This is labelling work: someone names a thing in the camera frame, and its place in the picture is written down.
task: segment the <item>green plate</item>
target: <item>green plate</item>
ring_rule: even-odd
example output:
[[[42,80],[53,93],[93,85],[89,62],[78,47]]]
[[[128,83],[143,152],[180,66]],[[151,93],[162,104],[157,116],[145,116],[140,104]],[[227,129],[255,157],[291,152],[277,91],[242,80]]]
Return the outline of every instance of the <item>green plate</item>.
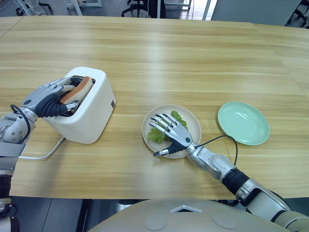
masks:
[[[227,135],[242,144],[259,145],[269,137],[266,118],[257,109],[242,102],[228,102],[221,106],[218,121]]]

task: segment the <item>cable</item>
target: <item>cable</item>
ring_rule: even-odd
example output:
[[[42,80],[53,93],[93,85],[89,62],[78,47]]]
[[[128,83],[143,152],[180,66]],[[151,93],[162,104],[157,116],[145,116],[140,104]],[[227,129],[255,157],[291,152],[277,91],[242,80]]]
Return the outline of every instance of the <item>cable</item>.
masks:
[[[222,137],[228,137],[228,138],[232,139],[232,140],[234,141],[234,143],[235,143],[236,155],[235,155],[235,160],[234,160],[234,166],[236,166],[237,157],[238,157],[238,146],[237,146],[237,143],[236,143],[235,139],[234,139],[232,136],[229,136],[229,135],[220,135],[220,136],[218,136],[218,137],[216,137],[216,138],[214,138],[214,139],[211,139],[211,140],[209,140],[209,141],[207,141],[207,142],[205,142],[205,143],[203,143],[203,144],[197,145],[196,147],[204,146],[204,145],[209,144],[209,143],[211,143],[212,141],[215,141],[215,140],[220,139],[220,138],[222,138]]]
[[[191,18],[191,20],[193,20],[193,14],[194,14],[194,0],[193,0],[193,8],[192,8],[192,18]]]
[[[62,137],[57,143],[56,145],[53,147],[53,149],[51,149],[50,152],[48,152],[45,156],[42,156],[42,157],[28,157],[28,156],[20,156],[19,158],[21,159],[26,159],[26,160],[43,160],[43,159],[46,159],[48,157],[50,157],[53,152],[59,147],[59,145],[62,143],[62,141],[64,140],[65,138]]]
[[[29,134],[30,134],[30,131],[31,131],[30,123],[29,123],[28,118],[27,118],[26,115],[24,114],[24,112],[23,112],[21,109],[19,109],[18,106],[12,104],[12,105],[11,105],[11,109],[13,110],[13,112],[14,112],[15,114],[16,114],[17,112],[19,112],[19,113],[24,117],[24,120],[26,121],[26,124],[27,124],[28,131],[27,131],[26,135],[24,136],[24,138],[23,138],[21,141],[19,141],[19,143],[18,143],[18,144],[22,144],[22,143],[28,138],[28,136],[29,136]]]
[[[1,11],[1,10],[4,10],[8,5],[11,4],[12,1],[13,1],[13,0],[10,0],[4,7],[2,7],[2,8],[0,9],[0,11]]]

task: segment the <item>black cable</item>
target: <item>black cable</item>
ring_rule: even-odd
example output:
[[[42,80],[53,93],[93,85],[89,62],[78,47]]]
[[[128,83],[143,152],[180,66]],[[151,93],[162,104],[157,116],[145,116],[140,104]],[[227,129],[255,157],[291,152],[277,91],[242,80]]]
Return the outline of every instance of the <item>black cable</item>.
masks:
[[[18,206],[16,204],[13,204],[13,203],[11,205],[15,208],[15,212],[11,217],[15,217],[17,212],[18,212]]]
[[[220,136],[218,136],[218,137],[216,137],[216,138],[214,138],[214,139],[211,139],[211,140],[209,140],[209,141],[207,141],[207,142],[205,142],[205,143],[203,143],[203,144],[197,145],[196,147],[204,146],[204,145],[209,144],[209,143],[211,143],[212,141],[215,141],[215,140],[220,139],[220,138],[222,138],[222,137],[228,137],[228,138],[232,139],[232,140],[234,141],[234,143],[235,143],[236,155],[235,155],[234,165],[236,166],[237,157],[238,157],[238,147],[237,147],[237,143],[236,143],[235,139],[234,139],[232,136],[229,136],[229,135],[226,135],[226,134],[225,134],[225,135],[220,135]]]
[[[24,136],[24,138],[21,141],[19,141],[19,143],[18,143],[18,144],[22,144],[25,141],[25,139],[27,139],[27,137],[30,134],[30,131],[31,131],[30,123],[29,123],[28,118],[24,114],[24,112],[21,109],[19,109],[18,106],[12,104],[11,105],[11,109],[13,110],[14,113],[19,112],[24,117],[24,120],[26,121],[26,124],[27,124],[28,131],[27,131],[26,135]]]

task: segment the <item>robotic arm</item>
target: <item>robotic arm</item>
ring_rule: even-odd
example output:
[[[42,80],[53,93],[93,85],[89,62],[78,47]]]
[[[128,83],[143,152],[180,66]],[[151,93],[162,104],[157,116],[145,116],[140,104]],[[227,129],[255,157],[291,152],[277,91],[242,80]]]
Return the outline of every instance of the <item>robotic arm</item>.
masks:
[[[301,229],[308,231],[308,217],[291,211],[280,196],[249,178],[227,157],[194,143],[191,134],[175,118],[168,114],[156,114],[151,119],[157,123],[149,122],[149,124],[163,132],[172,141],[170,147],[156,152],[154,156],[186,150],[190,161],[224,184],[248,212],[293,232]]]
[[[78,101],[61,104],[60,98],[73,90],[82,77],[58,79],[38,87],[23,100],[20,108],[0,119],[0,231],[19,231],[18,220],[8,217],[11,209],[11,178],[18,157],[26,147],[38,117],[62,115],[78,106]]]

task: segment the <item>white cable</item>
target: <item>white cable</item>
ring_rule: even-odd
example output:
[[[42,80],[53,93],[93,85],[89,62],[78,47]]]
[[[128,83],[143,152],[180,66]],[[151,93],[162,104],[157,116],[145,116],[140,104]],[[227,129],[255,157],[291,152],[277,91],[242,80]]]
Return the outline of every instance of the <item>white cable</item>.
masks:
[[[42,156],[42,157],[28,157],[28,156],[20,156],[19,158],[21,159],[26,159],[26,160],[43,160],[43,159],[46,159],[48,157],[50,157],[53,152],[59,147],[59,145],[62,143],[62,141],[64,140],[64,137],[62,137],[57,143],[56,145],[53,147],[53,149],[48,152],[45,156]]]
[[[147,18],[148,18],[148,16],[149,16],[149,0],[147,2]]]
[[[13,0],[10,0],[4,7],[2,7],[2,8],[0,9],[0,11],[3,10],[3,9],[5,9],[8,5],[10,5],[12,1],[13,1]]]

